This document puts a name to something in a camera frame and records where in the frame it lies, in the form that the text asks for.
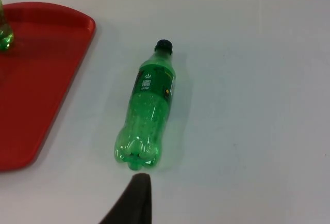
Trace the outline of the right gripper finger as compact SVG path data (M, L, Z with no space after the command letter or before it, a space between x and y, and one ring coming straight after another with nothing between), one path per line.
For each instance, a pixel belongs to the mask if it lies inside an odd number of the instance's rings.
M152 185L150 175L137 173L101 223L152 223Z

